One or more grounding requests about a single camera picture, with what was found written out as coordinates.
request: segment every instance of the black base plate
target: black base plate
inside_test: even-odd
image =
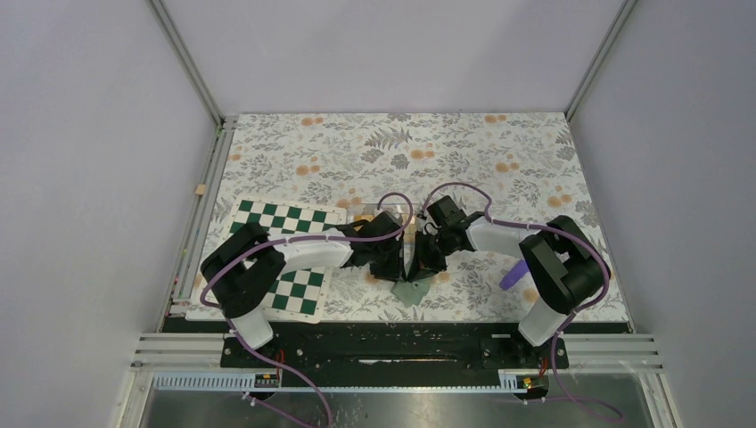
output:
[[[283,352],[287,365],[323,387],[498,386],[500,368],[538,371],[547,350],[523,359],[508,351],[514,347],[512,339],[492,338],[494,325],[484,326],[274,323],[276,337],[258,351],[269,358]],[[562,340],[557,346],[564,350]],[[226,339],[224,347],[228,352],[221,358],[222,367],[268,367],[235,338]],[[556,364],[568,367],[566,353]],[[292,375],[284,376],[282,385],[307,386]]]

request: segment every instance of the table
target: table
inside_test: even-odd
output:
[[[494,218],[574,218],[612,264],[562,113],[241,115],[202,259],[220,244],[239,194],[354,209],[389,191],[422,203],[431,189],[448,181],[488,192]],[[452,195],[467,213],[484,206],[479,195],[464,188],[441,194]],[[370,276],[367,267],[336,269],[323,321],[517,322],[538,292],[530,275],[508,291],[499,288],[515,261],[458,252],[448,258],[448,271],[433,277],[421,304],[410,308],[390,293],[392,283]],[[196,303],[199,287],[194,291]],[[628,319],[614,279],[606,298],[578,317]]]

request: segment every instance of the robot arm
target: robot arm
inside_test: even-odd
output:
[[[493,251],[524,259],[539,294],[518,325],[530,346],[538,347],[548,341],[567,316],[604,283],[598,262],[585,249],[558,235],[494,225],[482,212],[466,216],[448,196],[430,205],[428,213],[436,233],[429,235],[425,227],[420,228],[407,280],[445,270],[445,258],[455,251]],[[547,224],[588,242],[567,216],[559,216]]]
[[[378,242],[349,242],[351,238],[373,238],[395,232],[401,222],[388,212],[372,221],[340,225],[316,234],[296,234],[297,242],[268,246],[247,258],[251,262],[235,265],[213,287],[223,315],[233,321],[237,333],[253,348],[273,338],[260,303],[277,277],[295,270],[334,267],[359,267],[370,263],[378,277],[400,276],[401,235],[399,239]],[[201,264],[202,275],[210,281],[234,259],[252,247],[286,240],[293,235],[269,235],[258,223],[248,223],[222,243]]]

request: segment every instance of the patterned table surface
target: patterned table surface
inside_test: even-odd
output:
[[[421,203],[436,185],[463,181],[494,199],[495,218],[544,222],[575,219],[608,260],[567,122],[561,113],[517,114],[247,114],[239,117],[204,259],[219,244],[237,195],[349,209],[400,191]],[[484,201],[464,188],[450,194],[468,213]],[[333,272],[324,321],[519,321],[538,297],[530,275],[503,291],[515,259],[459,252],[433,278],[419,306],[405,308],[392,283],[367,267]],[[628,319],[619,287],[580,314],[582,321]]]

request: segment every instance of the wire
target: wire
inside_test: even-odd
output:
[[[541,361],[541,370],[538,372],[538,377],[543,377],[547,369],[548,369],[548,357],[544,357],[544,359]]]
[[[386,198],[389,198],[391,196],[398,196],[398,197],[404,199],[405,202],[407,203],[407,205],[409,205],[409,214],[407,215],[407,220],[399,228],[399,230],[395,230],[394,232],[391,232],[390,234],[386,234],[386,235],[383,235],[383,236],[376,236],[376,237],[372,237],[372,238],[350,238],[350,237],[347,237],[347,236],[327,236],[327,239],[329,241],[343,241],[343,242],[348,242],[348,243],[375,243],[375,242],[378,242],[378,241],[383,241],[383,240],[386,240],[386,239],[391,239],[391,238],[393,238],[395,236],[398,236],[401,233],[403,233],[405,231],[405,229],[407,229],[409,227],[409,224],[412,222],[412,217],[414,215],[412,201],[410,201],[409,198],[407,198],[403,193],[389,192],[389,193],[385,194],[384,196],[382,196],[380,200],[378,200],[378,209],[381,208],[381,205],[383,204],[383,201],[385,201]],[[274,241],[268,241],[266,243],[261,243],[260,245],[256,245],[256,246],[250,248],[249,250],[243,252],[236,259],[231,260],[230,263],[228,263],[222,269],[220,269],[220,271],[218,271],[218,273],[215,274],[215,276],[213,276],[208,281],[208,284],[205,285],[205,288],[202,289],[202,293],[200,294],[200,302],[203,305],[207,305],[207,306],[210,306],[212,308],[220,308],[219,305],[217,305],[215,303],[212,303],[212,302],[210,302],[210,301],[207,300],[208,293],[210,292],[210,290],[212,289],[212,287],[215,286],[215,284],[218,283],[218,281],[220,280],[220,278],[222,278],[225,274],[228,273],[228,271],[230,271],[236,265],[238,265],[239,263],[241,263],[242,261],[244,261],[245,259],[247,259],[249,256],[251,256],[252,254],[254,254],[254,253],[258,252],[258,251],[264,250],[264,249],[272,247],[274,245],[282,245],[282,244],[288,244],[288,243],[298,243],[298,242],[301,242],[301,241],[325,241],[325,240],[326,240],[326,236],[324,236],[324,235],[303,235],[303,236],[293,235],[292,237],[289,237],[288,239],[276,239]],[[234,322],[232,320],[226,318],[226,322],[228,323],[228,325],[231,327],[231,329],[233,331],[236,331],[236,326],[234,325]],[[315,385],[314,382],[312,382],[312,380],[310,380],[302,372],[300,372],[299,370],[295,369],[294,367],[287,366],[284,363],[278,363],[278,362],[274,361],[273,359],[270,359],[270,358],[265,357],[264,355],[260,354],[259,352],[257,352],[256,350],[254,350],[254,348],[252,348],[250,346],[250,344],[247,343],[240,334],[236,335],[236,340],[238,340],[239,343],[241,343],[241,345],[253,357],[255,357],[255,358],[257,358],[257,359],[259,359],[259,360],[261,360],[261,361],[263,361],[265,363],[268,363],[271,366],[279,367],[279,368],[282,368],[283,370],[288,370],[289,372],[292,372],[295,375],[297,375],[302,381],[304,381],[307,385],[309,385],[310,388],[312,388],[315,391],[315,393],[317,394],[317,396],[320,398],[320,400],[323,402],[323,405],[325,406],[325,413],[328,416],[328,425],[327,425],[327,427],[333,426],[333,412],[331,411],[331,407],[328,405],[328,400],[325,399],[325,395],[323,395],[323,393],[320,391],[319,388],[317,388],[317,386]],[[307,423],[301,421],[300,419],[297,419],[296,417],[294,417],[294,416],[286,413],[285,411],[281,410],[280,408],[271,406],[270,404],[266,403],[265,401],[258,401],[256,399],[252,399],[252,404],[254,405],[255,403],[259,403],[261,406],[266,407],[266,408],[268,408],[270,410],[273,410],[277,414],[285,417],[286,419],[289,419],[290,421],[292,421],[292,422],[294,422],[294,423],[296,423],[296,424],[298,424],[300,426],[304,426],[306,428],[317,428],[317,427],[315,427],[313,425],[310,425],[310,424],[307,424]]]
[[[622,411],[619,410],[616,406],[614,406],[612,403],[606,402],[602,399],[594,399],[593,397],[575,397],[575,399],[571,399],[569,397],[544,397],[543,399],[530,399],[530,400],[522,400],[522,399],[489,399],[491,401],[496,401],[497,403],[506,403],[506,404],[546,404],[546,403],[554,403],[557,401],[570,401],[574,403],[576,400],[584,403],[590,403],[590,404],[596,404],[598,406],[606,407],[609,410],[611,410],[613,413],[615,413],[619,418],[621,418],[621,421],[618,422],[624,422],[625,416],[622,414]]]
[[[557,338],[559,337],[559,334],[562,331],[564,331],[564,328],[566,328],[567,325],[569,325],[572,322],[573,319],[575,319],[575,317],[578,315],[578,312],[580,312],[581,310],[585,310],[587,308],[590,308],[591,306],[594,306],[601,299],[603,299],[606,296],[606,294],[609,292],[609,269],[606,267],[606,264],[601,259],[601,256],[599,256],[598,252],[596,252],[596,250],[594,250],[594,248],[589,243],[584,242],[583,240],[581,240],[580,238],[578,238],[575,235],[572,235],[570,233],[564,232],[563,230],[559,230],[557,228],[550,227],[550,226],[547,226],[547,225],[531,224],[531,223],[521,223],[521,222],[517,222],[517,221],[505,221],[505,220],[496,220],[496,219],[493,219],[491,217],[491,215],[490,215],[490,212],[489,212],[490,208],[491,208],[491,205],[493,204],[493,199],[491,199],[491,197],[489,196],[488,193],[484,192],[483,190],[481,190],[479,187],[477,187],[475,185],[471,185],[471,184],[468,184],[468,183],[461,183],[461,182],[450,182],[450,183],[444,183],[443,185],[439,185],[438,187],[436,187],[435,189],[433,189],[431,191],[431,193],[428,195],[428,197],[425,199],[425,203],[423,204],[423,207],[421,208],[421,212],[425,212],[425,210],[428,208],[429,203],[431,202],[431,197],[436,192],[438,192],[439,190],[441,190],[441,189],[443,189],[445,187],[450,187],[450,186],[453,186],[453,185],[459,185],[459,186],[462,186],[462,187],[467,187],[469,189],[473,189],[475,192],[480,193],[484,198],[486,198],[486,201],[487,201],[486,208],[485,208],[485,210],[483,212],[484,212],[484,215],[485,215],[486,219],[491,224],[499,225],[499,226],[507,226],[507,227],[517,227],[517,228],[522,228],[522,229],[542,230],[542,231],[546,231],[546,232],[554,234],[554,235],[559,235],[561,237],[567,238],[570,241],[572,241],[572,242],[576,243],[577,245],[579,245],[580,247],[582,247],[583,249],[585,249],[588,252],[588,254],[590,254],[590,256],[598,263],[598,266],[601,268],[601,274],[602,274],[602,277],[604,278],[604,284],[602,286],[601,292],[593,300],[590,300],[588,303],[584,303],[584,304],[578,306],[577,308],[575,308],[572,311],[572,313],[567,317],[567,319],[565,319],[564,322],[556,329],[556,332],[554,333],[554,337],[552,338],[552,341],[551,341],[551,360],[552,361],[556,361],[556,342],[557,342]],[[574,395],[570,394],[570,392],[567,391],[567,389],[562,384],[562,380],[559,378],[559,374],[558,374],[558,372],[556,370],[556,364],[552,364],[551,365],[551,369],[554,372],[554,379],[556,380],[556,383],[559,384],[559,387],[562,388],[562,391],[564,391],[564,395],[566,396],[566,399],[571,400],[573,403],[575,403],[576,406],[580,407],[581,410],[583,410],[584,412],[588,413],[589,415],[591,415],[591,416],[593,416],[593,417],[595,417],[597,419],[601,419],[601,420],[606,421],[606,422],[611,422],[611,423],[622,423],[622,422],[625,422],[625,415],[621,411],[619,411],[618,408],[616,408],[616,407],[614,407],[612,405],[609,405],[608,403],[605,403],[603,401],[597,400],[597,399],[591,399],[591,398],[586,398],[586,397],[579,397],[579,396],[574,396]],[[590,408],[588,408],[585,405],[583,405],[581,403],[581,401],[594,402],[596,404],[600,404],[602,406],[605,406],[605,407],[609,408],[612,412],[616,413],[618,415],[618,417],[612,418],[612,417],[607,417],[607,416],[599,415],[596,412],[594,412],[593,410],[591,410]]]

